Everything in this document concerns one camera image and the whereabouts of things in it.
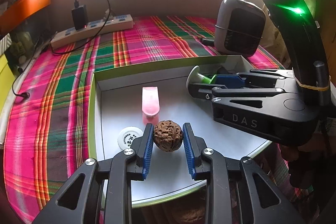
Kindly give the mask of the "green white cardboard tray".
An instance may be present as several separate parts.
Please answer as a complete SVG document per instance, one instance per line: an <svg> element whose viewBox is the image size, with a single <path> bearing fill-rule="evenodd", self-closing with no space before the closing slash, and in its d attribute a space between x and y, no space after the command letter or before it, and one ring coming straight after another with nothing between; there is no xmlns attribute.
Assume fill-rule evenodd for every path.
<svg viewBox="0 0 336 224"><path fill-rule="evenodd" d="M241 56L207 56L155 61L96 72L93 75L88 122L89 156L97 160L120 152L118 136L127 127L144 129L142 89L158 88L159 120L190 123L195 135L222 155L241 159L254 157L269 141L244 133L213 120L211 105L192 98L186 88L191 69L203 74L224 67L230 73L246 72L252 66ZM167 153L154 147L150 171L145 181L131 185L134 207L154 205L185 196L205 186L189 175L183 148Z"/></svg>

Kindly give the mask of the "black rectangular device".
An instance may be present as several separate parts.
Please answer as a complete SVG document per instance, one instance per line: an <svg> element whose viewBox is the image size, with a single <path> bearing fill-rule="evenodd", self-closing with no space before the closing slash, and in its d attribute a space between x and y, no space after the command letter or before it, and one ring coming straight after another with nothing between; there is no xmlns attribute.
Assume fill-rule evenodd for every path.
<svg viewBox="0 0 336 224"><path fill-rule="evenodd" d="M225 67L219 67L217 70L217 75L236 75L235 71L228 71Z"/></svg>

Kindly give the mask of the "green white spool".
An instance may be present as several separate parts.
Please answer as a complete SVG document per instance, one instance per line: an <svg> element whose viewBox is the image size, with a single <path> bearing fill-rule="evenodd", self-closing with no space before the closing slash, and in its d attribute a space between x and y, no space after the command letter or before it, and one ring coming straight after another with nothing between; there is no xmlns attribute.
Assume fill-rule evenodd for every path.
<svg viewBox="0 0 336 224"><path fill-rule="evenodd" d="M188 88L189 84L214 84L217 75L213 75L213 77L209 78L203 74L199 73L200 67L198 65L194 66L191 72L189 73L186 81L186 88Z"/></svg>

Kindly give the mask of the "white small jar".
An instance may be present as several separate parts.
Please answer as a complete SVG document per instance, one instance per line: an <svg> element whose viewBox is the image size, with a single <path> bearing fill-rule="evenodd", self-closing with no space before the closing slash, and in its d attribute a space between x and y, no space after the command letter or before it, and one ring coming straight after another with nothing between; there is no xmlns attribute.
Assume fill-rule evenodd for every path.
<svg viewBox="0 0 336 224"><path fill-rule="evenodd" d="M142 137L143 131L137 127L126 127L118 135L117 143L121 150L130 148L134 139Z"/></svg>

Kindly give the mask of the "yellow box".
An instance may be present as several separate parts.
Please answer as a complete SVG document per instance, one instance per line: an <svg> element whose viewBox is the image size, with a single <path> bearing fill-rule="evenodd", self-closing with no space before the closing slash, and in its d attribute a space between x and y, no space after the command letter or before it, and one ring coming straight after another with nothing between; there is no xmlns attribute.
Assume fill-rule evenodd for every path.
<svg viewBox="0 0 336 224"><path fill-rule="evenodd" d="M14 79L15 77L8 65L7 58L5 55L2 55L0 59L0 110L2 110L5 104Z"/></svg>

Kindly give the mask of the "beige power strip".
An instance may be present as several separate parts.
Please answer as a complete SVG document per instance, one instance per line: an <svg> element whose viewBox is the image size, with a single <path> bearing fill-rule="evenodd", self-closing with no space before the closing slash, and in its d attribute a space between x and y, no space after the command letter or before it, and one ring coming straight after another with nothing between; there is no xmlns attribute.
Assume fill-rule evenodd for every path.
<svg viewBox="0 0 336 224"><path fill-rule="evenodd" d="M93 37L104 25L104 20L96 20L89 22L86 27L81 30L76 30L74 27L68 28L62 32L58 32L51 40L51 47L55 50L77 42L79 40ZM115 16L113 19L108 20L102 30L98 34L106 34L115 31L123 31L133 28L134 22L131 15Z"/></svg>

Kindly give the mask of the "grey portable heater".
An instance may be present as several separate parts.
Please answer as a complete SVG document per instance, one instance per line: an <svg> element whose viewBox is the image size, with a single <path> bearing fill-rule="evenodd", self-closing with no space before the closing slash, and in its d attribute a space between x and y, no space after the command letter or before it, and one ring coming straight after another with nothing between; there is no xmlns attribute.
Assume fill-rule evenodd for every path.
<svg viewBox="0 0 336 224"><path fill-rule="evenodd" d="M266 16L246 0L223 0L215 24L214 46L226 55L251 57L260 44Z"/></svg>

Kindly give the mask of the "brown walnut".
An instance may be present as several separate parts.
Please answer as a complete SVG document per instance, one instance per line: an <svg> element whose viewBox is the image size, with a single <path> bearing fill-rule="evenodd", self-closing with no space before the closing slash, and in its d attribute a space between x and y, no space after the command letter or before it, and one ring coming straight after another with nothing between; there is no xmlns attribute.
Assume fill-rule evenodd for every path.
<svg viewBox="0 0 336 224"><path fill-rule="evenodd" d="M180 224L205 223L204 205L177 205L171 207L173 219Z"/></svg>
<svg viewBox="0 0 336 224"><path fill-rule="evenodd" d="M183 142L183 132L179 124L171 121L160 121L156 124L153 134L156 146L165 152L174 152Z"/></svg>

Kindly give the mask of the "black charger adapter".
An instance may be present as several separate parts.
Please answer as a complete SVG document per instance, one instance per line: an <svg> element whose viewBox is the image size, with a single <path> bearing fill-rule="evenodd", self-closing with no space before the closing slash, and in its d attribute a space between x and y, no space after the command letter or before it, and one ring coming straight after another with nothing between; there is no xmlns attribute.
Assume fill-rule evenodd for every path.
<svg viewBox="0 0 336 224"><path fill-rule="evenodd" d="M75 30L86 28L88 24L86 5L79 5L79 2L75 1L74 8L72 9L72 19Z"/></svg>

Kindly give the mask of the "orange planter tray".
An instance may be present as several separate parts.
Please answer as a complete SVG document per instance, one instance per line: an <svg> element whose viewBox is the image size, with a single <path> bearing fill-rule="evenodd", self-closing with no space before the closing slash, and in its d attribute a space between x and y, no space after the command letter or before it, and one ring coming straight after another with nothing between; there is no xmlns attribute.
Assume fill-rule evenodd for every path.
<svg viewBox="0 0 336 224"><path fill-rule="evenodd" d="M17 0L0 17L1 36L7 35L24 20L51 4L51 0Z"/></svg>

